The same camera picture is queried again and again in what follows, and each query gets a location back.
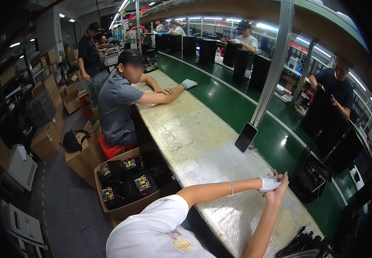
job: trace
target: black cap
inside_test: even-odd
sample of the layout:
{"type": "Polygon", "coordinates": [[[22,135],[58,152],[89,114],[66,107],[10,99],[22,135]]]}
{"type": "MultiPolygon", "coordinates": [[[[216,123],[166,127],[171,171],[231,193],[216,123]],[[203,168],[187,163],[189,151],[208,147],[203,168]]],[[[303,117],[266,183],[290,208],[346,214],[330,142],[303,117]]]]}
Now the black cap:
{"type": "Polygon", "coordinates": [[[137,49],[127,49],[120,54],[118,64],[126,65],[127,62],[135,64],[147,64],[148,58],[150,57],[142,55],[137,49]]]}
{"type": "Polygon", "coordinates": [[[98,22],[92,22],[90,25],[89,25],[89,29],[92,30],[92,31],[104,31],[104,28],[101,28],[100,27],[100,24],[98,22]]]}

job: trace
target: plastic bottle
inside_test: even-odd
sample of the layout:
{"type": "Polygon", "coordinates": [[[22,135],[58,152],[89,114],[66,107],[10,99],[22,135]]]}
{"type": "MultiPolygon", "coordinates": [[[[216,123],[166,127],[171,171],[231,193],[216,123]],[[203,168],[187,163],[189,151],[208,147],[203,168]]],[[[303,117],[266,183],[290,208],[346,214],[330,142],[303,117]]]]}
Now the plastic bottle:
{"type": "Polygon", "coordinates": [[[220,62],[220,48],[217,48],[216,53],[214,54],[214,60],[220,62]]]}

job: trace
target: black t-shirt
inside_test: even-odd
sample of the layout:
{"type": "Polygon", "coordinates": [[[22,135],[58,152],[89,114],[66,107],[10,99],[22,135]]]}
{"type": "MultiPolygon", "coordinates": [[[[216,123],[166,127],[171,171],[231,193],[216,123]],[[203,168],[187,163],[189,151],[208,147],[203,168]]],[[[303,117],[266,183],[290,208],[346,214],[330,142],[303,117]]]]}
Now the black t-shirt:
{"type": "Polygon", "coordinates": [[[83,35],[79,42],[79,58],[84,61],[84,68],[87,70],[101,67],[100,54],[96,49],[95,41],[83,35]]]}
{"type": "Polygon", "coordinates": [[[325,92],[332,94],[338,103],[348,109],[352,109],[354,103],[354,90],[348,79],[339,81],[335,78],[335,69],[325,69],[314,74],[316,81],[323,85],[325,92]]]}

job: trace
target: white glove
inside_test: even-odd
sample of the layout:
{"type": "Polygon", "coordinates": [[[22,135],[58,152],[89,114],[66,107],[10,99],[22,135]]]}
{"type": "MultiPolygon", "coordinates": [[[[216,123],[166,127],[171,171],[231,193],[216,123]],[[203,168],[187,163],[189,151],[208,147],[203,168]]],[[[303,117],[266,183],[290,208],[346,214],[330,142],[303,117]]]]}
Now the white glove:
{"type": "Polygon", "coordinates": [[[231,39],[230,42],[232,42],[233,44],[240,44],[239,39],[231,39]]]}
{"type": "Polygon", "coordinates": [[[276,176],[267,176],[260,179],[262,180],[262,187],[259,191],[262,193],[273,191],[281,185],[276,176]]]}
{"type": "Polygon", "coordinates": [[[186,89],[190,89],[192,88],[193,86],[196,86],[198,83],[195,82],[195,81],[192,81],[192,80],[189,80],[189,79],[186,79],[184,80],[181,85],[183,85],[183,87],[186,89]]]}

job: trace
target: red hose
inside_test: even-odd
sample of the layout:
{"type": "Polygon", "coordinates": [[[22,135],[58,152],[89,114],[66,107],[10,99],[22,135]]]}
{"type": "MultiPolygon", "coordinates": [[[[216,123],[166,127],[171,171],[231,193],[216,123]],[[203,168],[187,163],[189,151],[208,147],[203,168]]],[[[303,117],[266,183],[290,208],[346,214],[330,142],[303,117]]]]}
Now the red hose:
{"type": "MultiPolygon", "coordinates": [[[[137,49],[139,49],[140,45],[142,45],[142,43],[143,43],[144,38],[146,37],[146,28],[145,28],[144,26],[142,26],[142,25],[140,25],[139,27],[141,27],[141,28],[143,29],[143,39],[140,41],[140,44],[137,46],[137,49]]],[[[129,32],[130,32],[131,30],[135,29],[135,28],[137,28],[137,26],[135,26],[135,27],[129,29],[129,31],[126,33],[126,37],[127,37],[127,35],[129,34],[129,32]]]]}

